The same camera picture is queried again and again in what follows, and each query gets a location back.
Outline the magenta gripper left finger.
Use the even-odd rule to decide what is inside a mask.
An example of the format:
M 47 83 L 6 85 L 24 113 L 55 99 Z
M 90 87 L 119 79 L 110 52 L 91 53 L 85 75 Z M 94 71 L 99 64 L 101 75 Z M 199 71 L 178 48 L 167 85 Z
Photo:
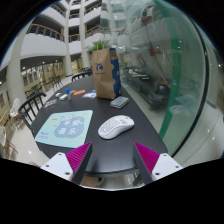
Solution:
M 68 153 L 57 153 L 47 163 L 42 165 L 41 168 L 79 185 L 85 174 L 91 154 L 92 143 L 88 142 Z

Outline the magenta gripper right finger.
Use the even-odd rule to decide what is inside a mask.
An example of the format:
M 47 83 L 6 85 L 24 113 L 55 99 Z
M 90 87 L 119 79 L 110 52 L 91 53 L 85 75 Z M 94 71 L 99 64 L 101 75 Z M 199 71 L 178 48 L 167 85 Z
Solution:
M 182 169 L 167 153 L 157 154 L 137 142 L 134 143 L 133 154 L 145 185 Z

